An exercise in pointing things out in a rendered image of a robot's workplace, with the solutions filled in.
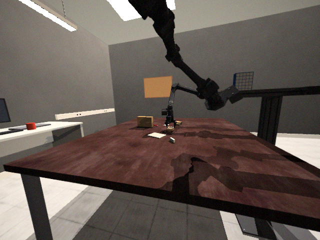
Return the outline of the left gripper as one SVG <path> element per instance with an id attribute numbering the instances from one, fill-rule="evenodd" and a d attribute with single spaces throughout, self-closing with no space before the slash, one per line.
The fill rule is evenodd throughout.
<path id="1" fill-rule="evenodd" d="M 167 10 L 167 0 L 127 0 L 143 20 L 162 17 Z"/>

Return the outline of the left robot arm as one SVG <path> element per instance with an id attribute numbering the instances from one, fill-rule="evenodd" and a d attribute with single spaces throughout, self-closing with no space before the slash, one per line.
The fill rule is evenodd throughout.
<path id="1" fill-rule="evenodd" d="M 207 78 L 206 80 L 194 72 L 183 60 L 179 53 L 180 47 L 175 44 L 174 29 L 175 29 L 175 14 L 168 8 L 162 14 L 162 17 L 151 18 L 154 21 L 153 27 L 156 33 L 161 37 L 167 50 L 165 58 L 180 68 L 196 85 L 196 90 L 207 99 L 211 108 L 214 108 L 224 101 L 218 94 L 219 86 L 216 82 Z M 177 61 L 176 61 L 177 60 Z M 176 62 L 175 62 L 176 61 Z"/>

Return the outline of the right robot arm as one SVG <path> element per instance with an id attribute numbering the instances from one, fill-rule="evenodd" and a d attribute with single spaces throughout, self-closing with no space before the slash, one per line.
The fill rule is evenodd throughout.
<path id="1" fill-rule="evenodd" d="M 199 97 L 200 99 L 204 99 L 204 98 L 201 96 L 201 94 L 200 94 L 196 89 L 193 89 L 193 88 L 190 88 L 190 87 L 186 87 L 186 86 L 180 85 L 178 82 L 175 83 L 175 84 L 172 84 L 172 86 L 171 86 L 171 92 L 170 92 L 170 97 L 169 97 L 169 102 L 168 102 L 167 108 L 161 110 L 162 116 L 167 115 L 167 116 L 166 116 L 166 121 L 167 121 L 167 122 L 171 122 L 171 121 L 174 120 L 174 116 L 173 116 L 173 102 L 174 102 L 174 97 L 175 97 L 175 91 L 176 91 L 176 90 L 182 90 L 182 91 L 185 91 L 185 92 L 194 94 L 194 95 L 196 95 L 197 97 Z"/>

